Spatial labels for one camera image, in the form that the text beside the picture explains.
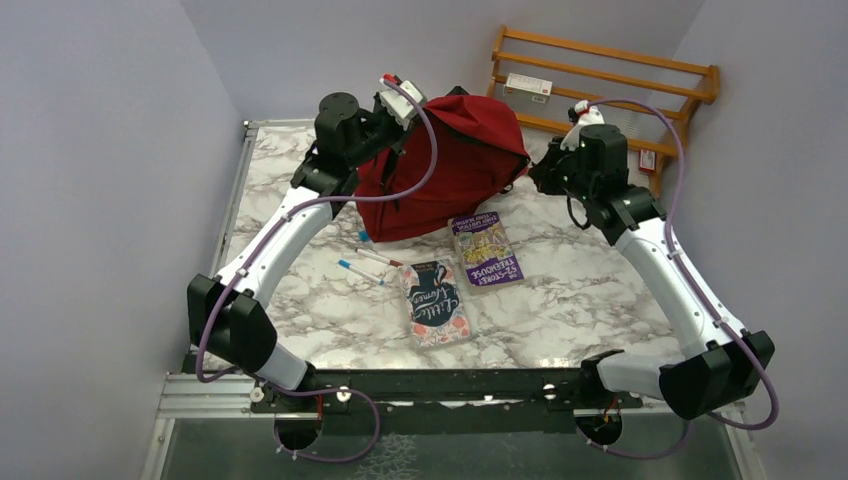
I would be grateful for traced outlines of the red student backpack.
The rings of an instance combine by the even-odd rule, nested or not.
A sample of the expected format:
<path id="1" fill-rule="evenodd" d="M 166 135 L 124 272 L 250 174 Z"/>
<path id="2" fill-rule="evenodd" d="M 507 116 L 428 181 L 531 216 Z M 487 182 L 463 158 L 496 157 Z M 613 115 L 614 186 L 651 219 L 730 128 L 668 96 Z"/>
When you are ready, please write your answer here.
<path id="1" fill-rule="evenodd" d="M 359 169 L 356 207 L 374 242 L 411 239 L 471 215 L 528 169 L 522 131 L 506 103 L 451 93 L 425 111 L 435 145 L 418 124 L 403 154 L 387 149 Z"/>

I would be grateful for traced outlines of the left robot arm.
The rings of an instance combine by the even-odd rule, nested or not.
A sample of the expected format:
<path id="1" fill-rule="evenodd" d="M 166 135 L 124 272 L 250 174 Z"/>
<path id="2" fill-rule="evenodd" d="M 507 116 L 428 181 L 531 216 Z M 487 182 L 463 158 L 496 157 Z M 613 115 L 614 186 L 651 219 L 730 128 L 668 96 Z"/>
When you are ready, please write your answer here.
<path id="1" fill-rule="evenodd" d="M 196 275 L 187 287 L 189 333 L 197 348 L 195 375 L 207 375 L 211 353 L 230 363 L 231 372 L 255 376 L 276 386 L 285 407 L 298 411 L 313 401 L 313 365 L 283 346 L 266 308 L 275 289 L 310 241 L 355 195 L 357 170 L 381 152 L 402 150 L 415 123 L 432 124 L 426 96 L 409 81 L 385 84 L 371 111 L 355 96 L 335 92 L 319 103 L 314 139 L 291 178 L 280 206 L 253 240 L 213 276 Z"/>

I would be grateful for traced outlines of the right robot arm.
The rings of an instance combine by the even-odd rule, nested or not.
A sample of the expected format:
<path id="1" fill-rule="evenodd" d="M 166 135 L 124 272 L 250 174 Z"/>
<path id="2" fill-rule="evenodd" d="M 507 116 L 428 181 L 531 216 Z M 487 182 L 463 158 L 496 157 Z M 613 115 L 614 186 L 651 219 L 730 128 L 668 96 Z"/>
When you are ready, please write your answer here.
<path id="1" fill-rule="evenodd" d="M 537 190 L 577 200 L 594 227 L 636 270 L 669 321 L 679 351 L 667 356 L 613 350 L 581 365 L 579 398 L 600 407 L 616 392 L 664 401 L 679 417 L 710 415 L 752 395 L 775 353 L 706 284 L 680 246 L 669 216 L 645 187 L 628 181 L 628 145 L 619 129 L 596 124 L 556 136 L 529 175 Z"/>

